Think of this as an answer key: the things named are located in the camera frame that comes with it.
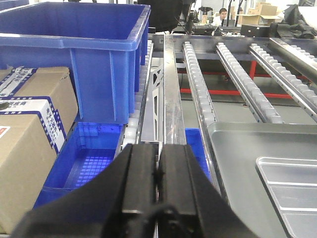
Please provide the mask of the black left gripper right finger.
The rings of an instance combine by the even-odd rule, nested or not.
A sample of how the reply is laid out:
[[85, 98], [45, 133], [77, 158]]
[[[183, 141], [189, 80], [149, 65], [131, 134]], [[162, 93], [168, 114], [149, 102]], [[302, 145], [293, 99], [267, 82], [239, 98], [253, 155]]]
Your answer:
[[206, 177], [189, 145], [164, 145], [159, 200], [161, 238], [255, 238]]

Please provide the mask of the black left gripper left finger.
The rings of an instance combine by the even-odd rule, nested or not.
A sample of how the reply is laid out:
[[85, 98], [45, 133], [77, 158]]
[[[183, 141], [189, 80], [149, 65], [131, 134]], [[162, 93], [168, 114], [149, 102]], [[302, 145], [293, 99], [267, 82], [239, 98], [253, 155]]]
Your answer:
[[94, 179], [22, 218], [13, 238], [151, 238], [153, 145], [127, 145]]

